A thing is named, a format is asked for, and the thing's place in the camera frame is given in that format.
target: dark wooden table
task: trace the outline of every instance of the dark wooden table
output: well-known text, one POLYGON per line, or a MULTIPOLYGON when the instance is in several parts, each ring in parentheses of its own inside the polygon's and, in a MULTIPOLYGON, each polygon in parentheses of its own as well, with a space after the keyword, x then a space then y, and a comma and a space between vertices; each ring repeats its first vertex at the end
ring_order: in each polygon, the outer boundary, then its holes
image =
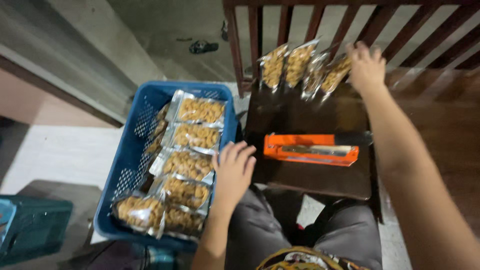
POLYGON ((348 84, 341 84, 321 104, 322 95, 307 102, 300 90, 255 88, 246 125, 246 140, 257 147, 254 183, 329 196, 367 200, 376 180, 372 147, 360 147, 358 160, 350 167, 278 161, 263 157, 264 136, 276 134, 338 134, 368 130, 368 118, 360 97, 348 84))

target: person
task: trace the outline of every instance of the person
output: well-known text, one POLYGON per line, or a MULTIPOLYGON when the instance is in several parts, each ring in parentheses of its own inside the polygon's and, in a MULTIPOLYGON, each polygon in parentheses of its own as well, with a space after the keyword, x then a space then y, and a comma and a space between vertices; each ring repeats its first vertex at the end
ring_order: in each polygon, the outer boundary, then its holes
MULTIPOLYGON (((379 176, 390 194, 412 267, 480 269, 477 239, 419 133, 389 94, 380 49, 371 54, 358 42, 348 44, 347 51, 350 80, 370 118, 379 176)), ((382 268, 378 228, 365 205, 337 207, 327 220, 315 222, 322 223, 322 236, 313 248, 292 247, 268 204, 249 188, 255 151, 245 142, 229 143, 214 157, 216 194, 193 270, 382 268)))

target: hand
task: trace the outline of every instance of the hand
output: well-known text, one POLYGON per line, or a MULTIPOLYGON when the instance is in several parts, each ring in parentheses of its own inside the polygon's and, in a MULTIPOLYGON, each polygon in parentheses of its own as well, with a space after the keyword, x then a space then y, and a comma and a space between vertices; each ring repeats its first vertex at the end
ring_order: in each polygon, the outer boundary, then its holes
POLYGON ((385 89, 385 58, 380 48, 375 48, 370 55, 369 48, 362 41, 357 42, 357 48, 352 43, 347 44, 348 56, 352 59, 350 80, 360 95, 385 89))
POLYGON ((254 146, 246 146, 245 141, 237 144, 229 142, 220 153, 220 164, 218 155, 213 156, 216 188, 212 211, 231 215, 250 185, 256 162, 250 155, 255 153, 256 149, 254 146))

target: wooden floor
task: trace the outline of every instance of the wooden floor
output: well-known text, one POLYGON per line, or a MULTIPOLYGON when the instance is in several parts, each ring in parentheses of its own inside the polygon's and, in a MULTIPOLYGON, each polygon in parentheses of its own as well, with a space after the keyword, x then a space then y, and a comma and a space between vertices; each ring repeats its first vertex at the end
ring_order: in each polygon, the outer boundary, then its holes
POLYGON ((480 69, 387 76, 393 96, 419 130, 458 208, 480 236, 480 69))

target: finger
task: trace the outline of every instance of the finger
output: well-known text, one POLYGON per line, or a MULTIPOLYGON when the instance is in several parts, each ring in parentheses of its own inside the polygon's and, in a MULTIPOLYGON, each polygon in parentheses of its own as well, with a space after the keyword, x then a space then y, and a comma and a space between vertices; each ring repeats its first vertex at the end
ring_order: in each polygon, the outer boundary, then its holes
POLYGON ((218 155, 214 154, 212 157, 212 165, 216 172, 218 172, 218 155))
POLYGON ((230 141, 230 142, 227 143, 227 145, 225 145, 225 147, 223 147, 222 153, 220 153, 220 164, 225 163, 225 161, 227 160, 228 152, 230 151, 230 149, 231 149, 234 145, 235 145, 235 144, 230 141))
POLYGON ((357 61, 359 59, 358 51, 353 46, 353 43, 348 43, 346 46, 347 54, 352 59, 352 61, 357 61))
POLYGON ((357 42, 357 50, 359 51, 360 58, 362 60, 371 60, 370 50, 363 41, 357 42))
POLYGON ((255 153, 256 150, 257 149, 253 145, 242 150, 237 158, 237 163, 245 167, 245 163, 247 162, 248 157, 255 153))
POLYGON ((382 59, 382 50, 379 46, 375 46, 375 49, 373 49, 372 58, 375 62, 380 62, 380 60, 382 59))
POLYGON ((245 172, 243 176, 247 177, 250 181, 252 180, 253 169, 255 168, 255 163, 257 159, 255 157, 250 157, 247 161, 247 165, 245 166, 245 172))
POLYGON ((226 162, 229 164, 232 164, 237 160, 237 156, 240 152, 240 150, 244 149, 247 146, 247 143, 245 141, 241 141, 237 144, 235 144, 232 149, 228 152, 227 160, 226 162))

